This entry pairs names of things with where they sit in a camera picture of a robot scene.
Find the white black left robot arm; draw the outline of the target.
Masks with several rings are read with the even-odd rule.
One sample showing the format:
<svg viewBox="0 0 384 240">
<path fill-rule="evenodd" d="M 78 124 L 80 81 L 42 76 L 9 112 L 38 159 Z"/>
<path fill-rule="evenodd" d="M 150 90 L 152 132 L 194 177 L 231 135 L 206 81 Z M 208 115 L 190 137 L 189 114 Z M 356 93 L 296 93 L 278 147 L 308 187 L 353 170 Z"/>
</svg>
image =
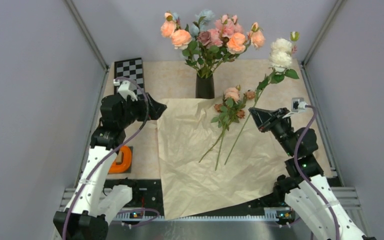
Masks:
<svg viewBox="0 0 384 240">
<path fill-rule="evenodd" d="M 120 150 L 148 121 L 158 120 L 167 106 L 155 101 L 135 80 L 117 77 L 113 84 L 117 93 L 101 100 L 101 117 L 75 191 L 64 209 L 53 217 L 63 240 L 104 240 L 111 222 L 124 213 L 123 207 L 140 202 L 139 191 L 123 184 L 114 186 L 105 198 L 101 194 Z"/>
</svg>

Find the orange paper bouquet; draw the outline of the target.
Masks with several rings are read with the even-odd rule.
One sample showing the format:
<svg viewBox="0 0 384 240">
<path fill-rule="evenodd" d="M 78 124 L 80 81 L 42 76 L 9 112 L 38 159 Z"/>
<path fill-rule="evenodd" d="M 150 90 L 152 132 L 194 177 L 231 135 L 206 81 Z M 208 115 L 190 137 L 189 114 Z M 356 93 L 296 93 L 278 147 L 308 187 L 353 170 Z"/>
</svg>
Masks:
<svg viewBox="0 0 384 240">
<path fill-rule="evenodd" d="M 215 170 L 217 150 L 202 162 L 203 154 L 219 136 L 221 130 L 211 123 L 217 115 L 213 99 L 166 98 L 167 109 L 157 121 L 160 176 L 162 172 L 227 172 L 261 171 L 280 165 L 286 170 L 289 158 L 272 133 L 260 132 L 250 119 L 242 132 L 242 124 L 232 123 L 225 134 L 219 165 Z"/>
</svg>

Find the small pink flower bunch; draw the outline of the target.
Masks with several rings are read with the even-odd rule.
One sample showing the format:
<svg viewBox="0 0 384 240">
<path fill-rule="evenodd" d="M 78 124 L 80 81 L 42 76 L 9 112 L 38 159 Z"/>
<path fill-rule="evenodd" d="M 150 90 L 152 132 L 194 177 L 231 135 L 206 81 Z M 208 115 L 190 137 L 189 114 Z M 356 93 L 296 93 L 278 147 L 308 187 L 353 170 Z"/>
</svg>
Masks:
<svg viewBox="0 0 384 240">
<path fill-rule="evenodd" d="M 216 124 L 217 128 L 220 130 L 220 134 L 215 142 L 202 155 L 199 162 L 202 162 L 211 151 L 218 148 L 214 167 L 215 170 L 218 169 L 224 138 L 226 133 L 230 130 L 230 125 L 233 123 L 238 124 L 245 118 L 245 107 L 249 101 L 255 100 L 256 96 L 257 93 L 253 90 L 241 92 L 240 85 L 229 87 L 224 91 L 222 102 L 214 105 L 217 115 L 210 121 L 212 124 Z"/>
</svg>

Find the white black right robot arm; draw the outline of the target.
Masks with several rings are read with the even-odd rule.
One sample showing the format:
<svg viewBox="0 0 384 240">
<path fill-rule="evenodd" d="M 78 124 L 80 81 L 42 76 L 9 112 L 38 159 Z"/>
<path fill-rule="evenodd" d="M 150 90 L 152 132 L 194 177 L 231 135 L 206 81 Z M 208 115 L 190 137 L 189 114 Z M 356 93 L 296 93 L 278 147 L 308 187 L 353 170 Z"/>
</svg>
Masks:
<svg viewBox="0 0 384 240">
<path fill-rule="evenodd" d="M 349 217 L 334 194 L 314 152 L 317 136 L 311 125 L 318 110 L 303 98 L 292 100 L 292 109 L 249 108 L 261 133 L 270 132 L 290 157 L 285 161 L 288 176 L 279 176 L 273 200 L 291 207 L 311 231 L 312 240 L 371 240 Z"/>
</svg>

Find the white rose stem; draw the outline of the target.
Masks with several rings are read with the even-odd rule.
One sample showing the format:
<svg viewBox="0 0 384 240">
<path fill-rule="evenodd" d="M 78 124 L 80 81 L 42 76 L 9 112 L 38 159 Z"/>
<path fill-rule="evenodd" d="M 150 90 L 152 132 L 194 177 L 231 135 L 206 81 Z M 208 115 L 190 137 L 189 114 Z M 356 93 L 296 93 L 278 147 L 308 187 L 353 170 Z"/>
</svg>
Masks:
<svg viewBox="0 0 384 240">
<path fill-rule="evenodd" d="M 270 44 L 269 64 L 270 73 L 265 74 L 263 80 L 260 81 L 256 88 L 253 90 L 256 92 L 256 98 L 249 101 L 252 106 L 256 106 L 263 91 L 270 84 L 278 84 L 285 78 L 298 79 L 298 74 L 292 69 L 293 54 L 297 50 L 296 42 L 300 38 L 298 32 L 293 31 L 290 33 L 290 38 L 278 38 Z M 240 133 L 244 130 L 249 116 L 245 116 L 245 121 L 242 124 Z"/>
</svg>

